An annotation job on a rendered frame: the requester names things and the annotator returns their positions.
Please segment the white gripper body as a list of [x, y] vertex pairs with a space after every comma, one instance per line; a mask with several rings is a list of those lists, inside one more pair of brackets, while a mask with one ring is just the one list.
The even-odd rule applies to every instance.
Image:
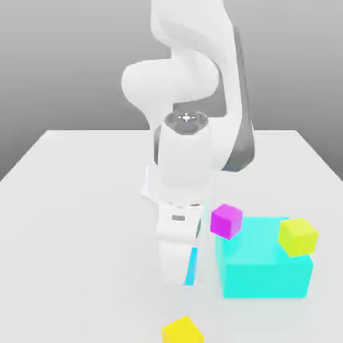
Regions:
[[161, 277], [166, 283], [194, 286], [198, 247], [188, 243], [158, 241]]

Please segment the small magenta cube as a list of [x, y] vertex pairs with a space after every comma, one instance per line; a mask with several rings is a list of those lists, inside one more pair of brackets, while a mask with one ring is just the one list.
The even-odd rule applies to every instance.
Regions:
[[210, 231], [230, 240], [241, 230], [242, 222], [242, 210], [222, 204], [211, 213]]

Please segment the small lime yellow cube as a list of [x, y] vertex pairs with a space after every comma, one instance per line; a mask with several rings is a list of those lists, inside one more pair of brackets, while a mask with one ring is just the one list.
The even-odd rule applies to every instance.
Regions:
[[291, 258], [311, 255], [316, 249], [318, 231], [304, 218], [282, 220], [277, 241]]

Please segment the large cyan box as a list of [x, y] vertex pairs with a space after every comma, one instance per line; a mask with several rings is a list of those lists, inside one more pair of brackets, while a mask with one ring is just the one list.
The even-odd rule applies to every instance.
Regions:
[[289, 257], [277, 238], [283, 217], [244, 217], [232, 239], [215, 238], [216, 260], [225, 298], [304, 298], [314, 263]]

